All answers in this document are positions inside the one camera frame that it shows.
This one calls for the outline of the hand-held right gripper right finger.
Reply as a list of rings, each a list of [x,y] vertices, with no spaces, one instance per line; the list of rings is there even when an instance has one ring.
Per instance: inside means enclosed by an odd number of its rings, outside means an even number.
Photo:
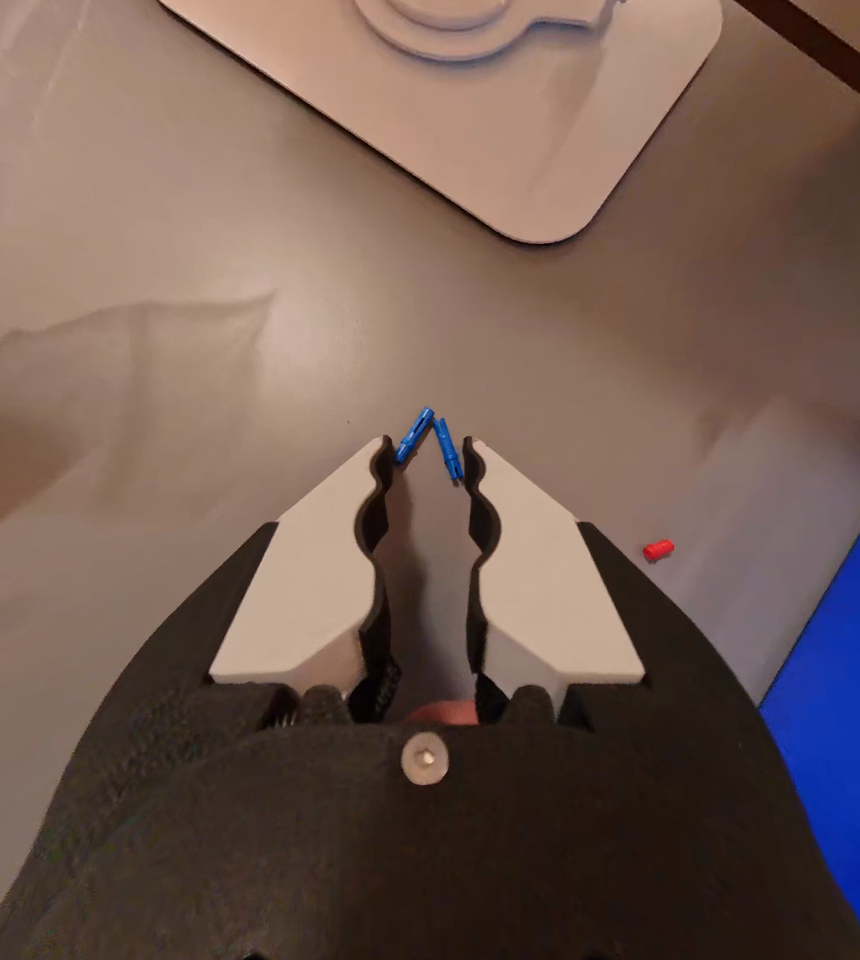
[[[496,718],[538,688],[559,716],[579,686],[636,687],[644,664],[575,515],[480,438],[462,444],[469,534],[467,657]]]

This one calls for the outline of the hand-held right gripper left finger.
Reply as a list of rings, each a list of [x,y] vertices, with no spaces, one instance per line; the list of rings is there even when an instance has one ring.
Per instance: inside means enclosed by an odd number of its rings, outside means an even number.
[[[395,450],[367,442],[273,527],[209,677],[277,684],[305,695],[330,687],[356,722],[380,722],[400,683],[376,546],[389,530]]]

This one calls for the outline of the blue lego pin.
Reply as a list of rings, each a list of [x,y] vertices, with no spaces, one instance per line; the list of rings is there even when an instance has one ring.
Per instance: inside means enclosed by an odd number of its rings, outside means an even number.
[[[428,429],[433,425],[434,420],[435,412],[432,408],[425,406],[420,410],[410,429],[404,434],[396,446],[393,462],[397,466],[402,466],[407,462],[419,443],[423,440]]]
[[[461,456],[450,434],[446,419],[442,416],[434,417],[433,428],[449,479],[455,484],[462,483],[464,471]]]

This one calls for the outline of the white monitor stand base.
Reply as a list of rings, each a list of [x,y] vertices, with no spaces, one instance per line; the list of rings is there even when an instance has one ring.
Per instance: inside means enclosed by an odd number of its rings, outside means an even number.
[[[719,41],[716,1],[161,6],[513,241],[587,226]]]

